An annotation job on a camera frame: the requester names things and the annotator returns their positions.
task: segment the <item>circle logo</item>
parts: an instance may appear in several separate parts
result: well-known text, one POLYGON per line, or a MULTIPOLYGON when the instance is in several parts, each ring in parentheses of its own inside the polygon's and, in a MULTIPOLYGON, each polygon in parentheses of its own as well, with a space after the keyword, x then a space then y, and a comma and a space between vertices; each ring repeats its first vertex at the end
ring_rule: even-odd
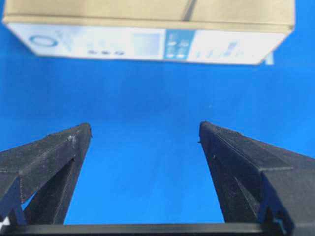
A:
POLYGON ((58 41, 51 37, 35 35, 29 38, 30 42, 41 47, 52 48, 58 45, 58 41))

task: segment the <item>blue background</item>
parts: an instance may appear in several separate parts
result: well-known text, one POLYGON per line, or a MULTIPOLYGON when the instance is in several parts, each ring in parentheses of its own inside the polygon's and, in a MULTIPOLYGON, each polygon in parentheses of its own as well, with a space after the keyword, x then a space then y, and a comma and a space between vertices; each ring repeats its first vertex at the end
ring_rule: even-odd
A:
POLYGON ((315 157, 314 9, 271 67, 40 58, 1 25, 0 150, 89 122, 66 223, 223 222, 199 123, 315 157))

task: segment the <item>black frame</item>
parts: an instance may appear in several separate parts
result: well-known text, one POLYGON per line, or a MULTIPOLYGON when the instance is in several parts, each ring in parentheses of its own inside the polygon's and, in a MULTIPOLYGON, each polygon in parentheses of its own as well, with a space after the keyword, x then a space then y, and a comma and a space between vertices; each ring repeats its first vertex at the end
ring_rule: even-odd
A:
POLYGON ((224 129, 200 125, 225 224, 63 225, 88 150, 81 124, 0 153, 3 235, 251 235, 308 236, 315 232, 315 161, 224 129), (34 193, 27 208, 24 203, 34 193))

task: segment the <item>box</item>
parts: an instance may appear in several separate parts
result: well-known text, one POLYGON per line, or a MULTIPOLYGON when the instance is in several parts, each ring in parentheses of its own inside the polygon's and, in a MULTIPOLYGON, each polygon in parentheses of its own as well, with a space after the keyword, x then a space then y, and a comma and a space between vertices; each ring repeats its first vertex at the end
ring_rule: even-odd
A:
POLYGON ((260 64, 295 1, 7 0, 3 22, 39 56, 260 64))

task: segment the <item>printed label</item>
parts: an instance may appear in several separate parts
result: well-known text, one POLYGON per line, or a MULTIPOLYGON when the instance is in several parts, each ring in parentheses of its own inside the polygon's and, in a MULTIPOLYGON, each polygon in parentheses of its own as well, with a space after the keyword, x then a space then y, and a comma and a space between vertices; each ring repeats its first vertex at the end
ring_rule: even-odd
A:
POLYGON ((221 64, 257 64, 286 37, 282 33, 23 23, 8 27, 42 56, 221 64))

